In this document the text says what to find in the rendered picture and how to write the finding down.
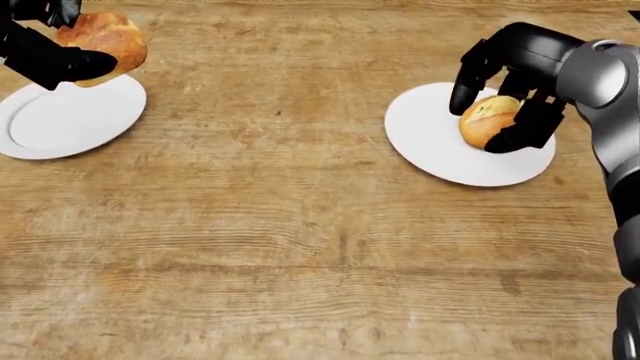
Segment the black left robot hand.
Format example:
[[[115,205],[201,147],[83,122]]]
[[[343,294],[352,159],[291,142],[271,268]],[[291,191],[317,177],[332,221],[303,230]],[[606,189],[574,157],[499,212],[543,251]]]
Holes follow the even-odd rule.
[[[82,0],[0,0],[0,58],[12,71],[44,89],[63,82],[93,80],[116,68],[107,53],[63,47],[21,26],[20,20],[37,20],[45,26],[72,28],[80,16]]]

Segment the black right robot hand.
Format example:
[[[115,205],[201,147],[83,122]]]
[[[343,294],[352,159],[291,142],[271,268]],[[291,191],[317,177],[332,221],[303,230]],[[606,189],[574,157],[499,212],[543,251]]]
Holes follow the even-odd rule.
[[[523,101],[515,124],[502,129],[484,146],[494,154],[526,147],[543,148],[564,119],[567,104],[556,94],[556,81],[568,56],[581,45],[578,38],[535,26],[511,23],[480,40],[461,58],[449,112],[460,116],[476,100],[486,81],[508,71],[499,95]]]

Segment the large golden bread roll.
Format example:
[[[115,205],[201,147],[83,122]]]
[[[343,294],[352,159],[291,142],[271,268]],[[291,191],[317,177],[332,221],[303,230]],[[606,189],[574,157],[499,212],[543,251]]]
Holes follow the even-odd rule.
[[[62,46],[95,50],[117,59],[116,67],[109,74],[75,82],[76,86],[84,88],[98,86],[139,68],[147,56],[142,32],[127,17],[113,12],[81,14],[73,28],[62,26],[58,29],[54,40]]]

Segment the small golden bread roll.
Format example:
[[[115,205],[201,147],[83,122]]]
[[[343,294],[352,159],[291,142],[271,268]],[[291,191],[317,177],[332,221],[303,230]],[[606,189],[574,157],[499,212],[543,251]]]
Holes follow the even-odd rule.
[[[514,125],[521,102],[505,95],[493,95],[476,101],[458,122],[459,132],[469,146],[484,149],[503,128]]]

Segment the white round plate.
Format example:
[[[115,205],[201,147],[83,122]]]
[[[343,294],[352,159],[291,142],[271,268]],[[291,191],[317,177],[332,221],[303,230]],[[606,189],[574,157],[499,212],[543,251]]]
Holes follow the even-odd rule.
[[[144,87],[128,75],[92,88],[24,86],[0,101],[0,155],[50,160],[87,152],[128,131],[146,102]]]
[[[429,83],[403,92],[386,110],[393,148],[415,167],[449,182],[478,187],[517,185],[539,176],[553,161],[556,140],[542,149],[491,154],[467,145],[449,113],[454,84]]]

